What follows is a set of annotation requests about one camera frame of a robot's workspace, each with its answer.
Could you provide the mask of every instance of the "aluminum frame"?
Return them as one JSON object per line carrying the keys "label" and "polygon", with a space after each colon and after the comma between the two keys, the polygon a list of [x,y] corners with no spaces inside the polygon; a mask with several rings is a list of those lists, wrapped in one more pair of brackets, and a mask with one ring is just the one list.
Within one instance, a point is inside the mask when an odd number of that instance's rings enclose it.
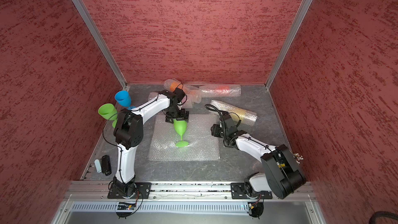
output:
{"label": "aluminum frame", "polygon": [[292,151],[292,147],[290,146],[289,139],[287,139],[286,132],[285,132],[285,129],[283,128],[281,118],[279,117],[278,110],[276,109],[275,103],[274,103],[274,101],[273,101],[273,99],[272,99],[271,92],[270,92],[269,89],[267,89],[267,91],[268,91],[268,94],[269,94],[269,98],[271,99],[272,108],[273,108],[274,111],[275,111],[275,116],[276,116],[276,118],[277,118],[277,120],[278,120],[279,127],[281,128],[282,135],[283,135],[283,136],[285,137],[285,139],[287,140],[287,144],[289,145],[289,150]]}
{"label": "aluminum frame", "polygon": [[127,86],[126,79],[124,78],[122,72],[120,71],[115,59],[112,56],[109,48],[106,46],[105,40],[102,38],[100,31],[98,30],[96,24],[94,23],[90,13],[88,12],[86,6],[83,3],[83,0],[72,0],[77,11],[82,16],[84,22],[87,25],[87,28],[91,32],[94,37],[94,40],[97,42],[98,47],[101,49],[102,54],[105,56],[106,60],[108,61],[109,65],[111,66],[112,71],[115,73],[117,79],[119,80],[122,88]]}
{"label": "aluminum frame", "polygon": [[301,1],[300,7],[298,8],[295,19],[293,20],[290,30],[287,33],[286,39],[282,45],[281,52],[279,53],[278,57],[276,58],[275,64],[272,67],[271,72],[269,73],[269,76],[265,83],[265,85],[268,89],[271,87],[271,84],[274,81],[276,74],[278,73],[278,70],[282,65],[282,62],[285,59],[287,51],[289,50],[290,45],[292,44],[293,39],[295,38],[297,31],[299,30],[300,25],[301,25],[305,15],[307,14],[307,11],[311,5],[311,2],[312,2],[312,0],[302,0]]}
{"label": "aluminum frame", "polygon": [[[191,202],[194,204],[217,203],[243,203],[256,201],[255,199],[232,199],[231,186],[232,182],[228,181],[146,181],[151,182],[152,187],[149,199],[144,202],[148,204]],[[109,181],[72,181],[71,185],[64,195],[58,215],[54,217],[52,224],[64,224],[75,202],[88,203],[108,202],[117,204],[115,199],[108,199]],[[309,217],[313,224],[325,224],[322,212],[320,211],[317,199],[314,194],[311,182],[305,183],[294,194],[290,194],[285,199],[278,199],[273,195],[273,199],[266,199],[265,202],[305,202]]]}

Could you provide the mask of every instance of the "gray table surface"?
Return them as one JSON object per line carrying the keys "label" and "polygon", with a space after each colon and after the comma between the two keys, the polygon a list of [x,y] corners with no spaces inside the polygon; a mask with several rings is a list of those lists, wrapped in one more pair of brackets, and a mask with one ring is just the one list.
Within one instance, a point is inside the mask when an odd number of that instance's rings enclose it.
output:
{"label": "gray table surface", "polygon": [[[129,93],[132,105],[139,106],[148,101],[150,92],[163,90],[162,85],[132,85]],[[241,124],[238,129],[244,130],[254,138],[271,145],[285,144],[289,147],[279,126],[271,99],[264,86],[242,86],[240,97],[214,98],[228,104],[257,113],[254,126]],[[194,103],[189,108],[190,114],[208,114],[205,104],[212,98],[202,98],[202,102]],[[155,118],[144,124],[144,138],[137,148],[135,157],[136,180],[139,181],[243,181],[247,176],[262,172],[261,163],[249,154],[234,148],[226,148],[219,138],[220,159],[218,161],[149,161],[149,147],[154,131]],[[105,129],[105,137],[115,144],[110,125]],[[90,180],[112,180],[117,170],[118,148],[104,142],[99,147],[96,158],[103,155],[111,158],[112,174],[94,172]]]}

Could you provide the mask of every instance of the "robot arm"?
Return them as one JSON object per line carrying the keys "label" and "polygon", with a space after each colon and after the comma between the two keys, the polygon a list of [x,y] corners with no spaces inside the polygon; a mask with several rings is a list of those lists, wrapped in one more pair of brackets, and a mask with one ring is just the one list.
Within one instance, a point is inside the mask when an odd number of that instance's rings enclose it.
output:
{"label": "robot arm", "polygon": [[211,134],[224,138],[227,147],[244,151],[263,165],[265,173],[256,173],[245,180],[245,193],[248,197],[257,197],[261,191],[272,191],[284,199],[306,183],[304,172],[298,166],[298,160],[302,160],[302,157],[293,155],[285,145],[268,145],[243,130],[238,131],[240,122],[235,125],[228,112],[219,111],[212,105],[206,105],[206,108],[220,114],[220,124],[212,126]]}
{"label": "robot arm", "polygon": [[144,137],[144,123],[164,109],[167,111],[166,122],[173,123],[174,119],[188,121],[189,112],[179,108],[184,97],[182,89],[176,88],[174,92],[163,90],[156,98],[132,110],[123,109],[118,115],[113,135],[119,147],[119,156],[113,185],[123,197],[130,198],[135,192],[134,160],[137,146]]}

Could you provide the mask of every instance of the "yellow object in bubble wrap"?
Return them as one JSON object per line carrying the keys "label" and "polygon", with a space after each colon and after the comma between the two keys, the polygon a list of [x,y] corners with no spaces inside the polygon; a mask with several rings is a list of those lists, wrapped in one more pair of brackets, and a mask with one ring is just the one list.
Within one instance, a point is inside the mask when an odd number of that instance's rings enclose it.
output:
{"label": "yellow object in bubble wrap", "polygon": [[[217,100],[211,100],[210,104],[222,111],[235,112],[237,115],[239,115],[242,124],[253,126],[257,120],[257,114],[255,112],[245,110]],[[239,121],[239,118],[235,114],[231,114],[231,117],[235,122]]]}

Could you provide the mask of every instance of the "black cable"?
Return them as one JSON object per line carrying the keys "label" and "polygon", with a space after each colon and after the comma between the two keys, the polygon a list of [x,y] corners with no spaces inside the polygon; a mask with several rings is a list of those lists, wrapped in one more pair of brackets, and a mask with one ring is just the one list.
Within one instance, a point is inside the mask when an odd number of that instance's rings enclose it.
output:
{"label": "black cable", "polygon": [[246,138],[247,140],[256,142],[257,144],[259,144],[259,145],[261,145],[261,146],[264,146],[264,144],[259,143],[259,142],[255,141],[255,140],[252,140],[251,138],[248,138],[248,137],[245,137],[245,136],[235,136],[235,137],[233,137],[233,138],[231,139],[231,142],[234,140],[234,138],[238,138],[238,137]]}
{"label": "black cable", "polygon": [[138,211],[138,209],[140,209],[140,207],[141,207],[141,205],[142,205],[142,202],[144,201],[144,195],[141,193],[141,191],[138,190],[138,188],[137,188],[137,191],[138,191],[138,193],[141,195],[142,200],[141,200],[140,206],[139,206],[132,214],[134,214],[135,212]]}
{"label": "black cable", "polygon": [[[268,147],[268,145],[266,146],[266,148],[267,148],[267,149],[271,152],[271,154],[272,154],[272,151],[271,151],[271,149]],[[287,182],[289,183],[289,186],[290,186],[290,188],[292,189],[292,193],[293,193],[293,192],[294,192],[293,186],[292,186],[292,184],[290,183],[289,177],[287,176],[285,170],[284,170],[283,167],[282,167],[282,162],[279,160],[279,156],[278,156],[278,155],[274,156],[274,154],[272,154],[272,156],[276,158],[276,160],[278,161],[279,165],[281,166],[281,170],[283,171],[283,174],[285,174],[285,176],[286,176],[286,178],[287,178]]]}
{"label": "black cable", "polygon": [[180,85],[182,85],[181,89],[184,88],[184,84],[180,83],[176,88],[178,88]]}
{"label": "black cable", "polygon": [[387,211],[377,211],[369,219],[369,224],[376,224],[376,219],[380,217],[390,218],[393,220],[398,220],[398,215],[387,212]]}
{"label": "black cable", "polygon": [[178,104],[178,103],[177,103],[177,105],[182,106],[183,104],[185,104],[185,102],[187,102],[187,99],[188,99],[188,96],[185,95],[185,101],[184,101],[184,103],[182,103],[182,104]]}
{"label": "black cable", "polygon": [[227,138],[225,136],[225,126],[226,126],[226,124],[225,124],[224,117],[221,114],[222,112],[228,114],[228,112],[227,111],[221,111],[221,110],[219,110],[218,108],[216,108],[215,106],[213,106],[211,104],[206,104],[205,108],[207,110],[209,110],[209,111],[212,111],[212,112],[218,112],[218,114],[220,115],[220,118],[221,118],[222,136],[223,136],[223,141],[222,142],[223,142],[225,147],[234,148],[233,146],[229,145],[230,142],[228,142],[228,140],[227,140]]}
{"label": "black cable", "polygon": [[149,102],[148,104],[146,104],[145,106],[139,108],[138,110],[130,110],[130,111],[131,111],[131,112],[139,112],[139,111],[141,111],[141,109],[143,109],[144,107],[149,106],[150,104],[152,104],[152,103],[155,102],[155,101],[158,101],[158,98],[159,98],[159,92],[158,92],[158,95],[157,95],[157,97],[156,97],[156,99],[155,99],[154,101]]}
{"label": "black cable", "polygon": [[166,115],[166,116],[169,117],[169,118],[173,118],[173,116],[168,115],[167,113],[165,113],[165,112],[163,112],[163,111],[164,111],[164,109],[162,110],[162,113],[163,113],[164,115]]}
{"label": "black cable", "polygon": [[240,123],[242,122],[242,120],[240,119],[239,115],[237,115],[235,112],[228,112],[228,114],[231,114],[231,113],[235,114],[238,117],[239,121],[236,124],[236,127],[238,127],[240,125]]}
{"label": "black cable", "polygon": [[109,184],[108,184],[108,190],[111,190],[111,183],[112,183],[112,182],[113,182],[113,180],[109,182]]}
{"label": "black cable", "polygon": [[252,204],[252,206],[254,206],[254,205],[257,205],[257,203],[260,201],[260,199],[261,199],[261,192],[260,192],[260,196],[258,197],[258,200],[254,203],[254,204]]}
{"label": "black cable", "polygon": [[243,137],[243,136],[235,136],[231,139],[230,143],[234,142],[234,139],[237,139],[238,137]]}
{"label": "black cable", "polygon": [[121,165],[122,165],[122,151],[123,151],[123,150],[122,150],[121,147],[117,146],[116,144],[112,144],[112,143],[108,142],[108,141],[106,140],[106,138],[105,138],[105,135],[103,134],[107,122],[108,122],[113,116],[115,116],[116,114],[121,113],[121,112],[117,112],[117,113],[115,113],[114,115],[112,115],[109,119],[107,119],[107,121],[105,122],[105,125],[104,125],[103,128],[102,128],[102,137],[103,137],[103,139],[105,140],[105,142],[107,142],[107,143],[110,144],[110,145],[116,146],[116,147],[118,147],[118,148],[120,149],[119,175],[120,175],[120,179],[122,180],[122,183],[124,183],[124,182],[123,182],[123,178],[122,178],[122,172],[121,172],[122,170],[120,169],[120,167],[121,167]]}

